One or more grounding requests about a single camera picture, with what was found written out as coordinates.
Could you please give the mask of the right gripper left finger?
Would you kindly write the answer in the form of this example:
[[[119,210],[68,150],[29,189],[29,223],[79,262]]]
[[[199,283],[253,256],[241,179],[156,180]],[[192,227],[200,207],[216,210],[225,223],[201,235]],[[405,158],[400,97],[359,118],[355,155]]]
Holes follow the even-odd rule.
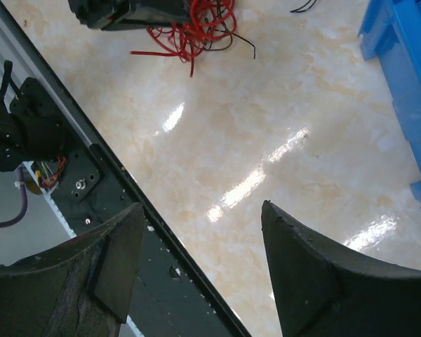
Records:
[[[144,235],[135,203],[82,235],[0,265],[0,336],[118,336]]]

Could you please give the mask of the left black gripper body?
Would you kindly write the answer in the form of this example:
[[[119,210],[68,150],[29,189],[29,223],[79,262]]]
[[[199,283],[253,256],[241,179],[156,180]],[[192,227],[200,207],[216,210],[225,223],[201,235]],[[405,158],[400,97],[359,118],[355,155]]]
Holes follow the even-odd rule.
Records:
[[[102,31],[171,27],[189,22],[189,4],[178,0],[69,0],[82,25]]]

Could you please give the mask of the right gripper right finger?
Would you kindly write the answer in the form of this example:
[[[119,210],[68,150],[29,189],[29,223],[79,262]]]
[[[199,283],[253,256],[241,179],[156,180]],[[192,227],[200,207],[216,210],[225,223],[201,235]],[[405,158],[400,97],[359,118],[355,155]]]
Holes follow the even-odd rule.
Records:
[[[270,201],[261,222],[283,336],[421,336],[421,270],[349,249]]]

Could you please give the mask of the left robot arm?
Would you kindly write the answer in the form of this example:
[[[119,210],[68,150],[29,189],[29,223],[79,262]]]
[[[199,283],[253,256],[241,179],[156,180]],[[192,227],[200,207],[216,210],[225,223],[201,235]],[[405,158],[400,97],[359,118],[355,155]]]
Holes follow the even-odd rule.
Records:
[[[0,171],[64,159],[65,170],[92,148],[115,158],[66,86],[0,1]]]

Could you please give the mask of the blue three-compartment bin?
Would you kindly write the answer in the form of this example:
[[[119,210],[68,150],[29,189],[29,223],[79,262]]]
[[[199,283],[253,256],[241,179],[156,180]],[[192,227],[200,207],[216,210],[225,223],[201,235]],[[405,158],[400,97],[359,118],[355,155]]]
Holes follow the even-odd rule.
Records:
[[[421,1],[370,1],[358,36],[363,58],[380,61],[421,174]],[[421,203],[421,180],[410,189]]]

